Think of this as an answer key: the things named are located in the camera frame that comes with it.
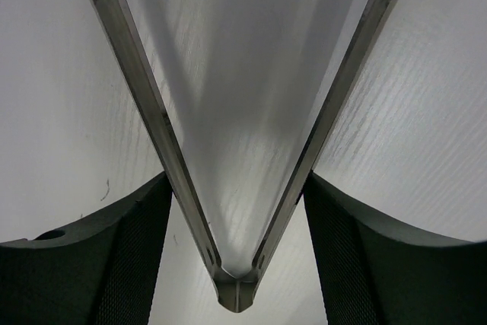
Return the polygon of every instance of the metal clamp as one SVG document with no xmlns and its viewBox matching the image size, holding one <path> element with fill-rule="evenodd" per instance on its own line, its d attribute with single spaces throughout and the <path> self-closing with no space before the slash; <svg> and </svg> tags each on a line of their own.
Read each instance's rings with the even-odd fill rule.
<svg viewBox="0 0 487 325">
<path fill-rule="evenodd" d="M 252 269 L 239 279 L 230 276 L 221 266 L 220 254 L 174 135 L 127 0 L 92 1 L 203 263 L 212 277 L 218 302 L 229 311 L 244 311 L 253 303 L 260 280 L 301 196 L 304 181 L 318 160 L 336 117 L 348 98 L 391 0 L 368 0 L 345 58 L 253 258 Z"/>
</svg>

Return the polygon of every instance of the black plastic part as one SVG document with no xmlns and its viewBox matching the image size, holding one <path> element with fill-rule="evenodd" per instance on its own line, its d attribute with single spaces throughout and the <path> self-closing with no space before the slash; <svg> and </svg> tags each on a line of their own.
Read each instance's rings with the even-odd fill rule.
<svg viewBox="0 0 487 325">
<path fill-rule="evenodd" d="M 171 195 L 162 173 L 34 241 L 0 244 L 0 324 L 146 324 Z"/>
<path fill-rule="evenodd" d="M 329 325 L 487 322 L 487 243 L 415 228 L 311 174 L 304 204 Z"/>
</svg>

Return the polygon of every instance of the black object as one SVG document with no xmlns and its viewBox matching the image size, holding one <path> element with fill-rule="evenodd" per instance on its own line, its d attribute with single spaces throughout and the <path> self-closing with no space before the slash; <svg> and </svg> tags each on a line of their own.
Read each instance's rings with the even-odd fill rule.
<svg viewBox="0 0 487 325">
<path fill-rule="evenodd" d="M 391 218 L 316 174 L 304 204 L 329 325 L 487 322 L 487 243 Z"/>
<path fill-rule="evenodd" d="M 0 324 L 146 324 L 171 195 L 162 173 L 34 241 L 0 244 Z"/>
</svg>

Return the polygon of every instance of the scratch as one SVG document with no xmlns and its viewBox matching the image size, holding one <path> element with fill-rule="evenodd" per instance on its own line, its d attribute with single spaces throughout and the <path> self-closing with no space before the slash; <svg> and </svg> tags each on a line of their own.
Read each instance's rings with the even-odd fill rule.
<svg viewBox="0 0 487 325">
<path fill-rule="evenodd" d="M 102 202 L 104 199 L 108 197 L 108 193 L 110 193 L 110 179 L 107 179 L 107 192 L 105 193 L 105 196 L 103 196 L 103 198 L 100 199 L 100 202 Z"/>
</svg>

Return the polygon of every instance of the metal tweezers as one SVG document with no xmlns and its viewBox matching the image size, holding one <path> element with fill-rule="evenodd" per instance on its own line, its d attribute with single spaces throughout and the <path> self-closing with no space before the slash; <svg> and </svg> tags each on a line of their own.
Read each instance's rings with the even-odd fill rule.
<svg viewBox="0 0 487 325">
<path fill-rule="evenodd" d="M 245 276 L 234 278 L 222 268 L 218 248 L 189 175 L 127 0 L 92 0 L 154 148 L 169 177 L 203 263 L 212 278 L 218 302 L 229 311 L 241 312 L 252 305 L 260 281 L 301 197 L 304 182 L 319 160 L 320 152 L 380 33 L 385 16 L 392 8 L 391 1 L 393 0 L 368 0 L 316 122 L 253 257 L 252 269 Z"/>
</svg>

